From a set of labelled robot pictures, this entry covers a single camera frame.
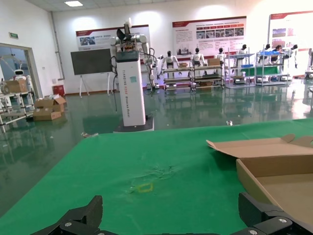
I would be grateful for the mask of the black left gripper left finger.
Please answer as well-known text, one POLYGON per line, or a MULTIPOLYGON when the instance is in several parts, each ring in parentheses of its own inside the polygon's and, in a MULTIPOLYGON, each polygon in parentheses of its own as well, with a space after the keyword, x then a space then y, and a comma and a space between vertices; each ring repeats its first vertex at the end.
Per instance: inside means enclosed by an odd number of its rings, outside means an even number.
POLYGON ((108 235, 99 228, 103 216, 103 198, 96 195, 83 207, 68 210, 56 223, 35 235, 108 235))

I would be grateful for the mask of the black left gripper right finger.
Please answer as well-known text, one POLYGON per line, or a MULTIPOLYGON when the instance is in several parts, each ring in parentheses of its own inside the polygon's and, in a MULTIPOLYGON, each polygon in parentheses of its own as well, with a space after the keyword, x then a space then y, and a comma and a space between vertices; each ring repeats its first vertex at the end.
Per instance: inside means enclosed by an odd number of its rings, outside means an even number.
POLYGON ((312 235, 313 227, 280 207, 261 203, 246 192, 239 193, 238 210, 246 228, 236 235, 312 235))

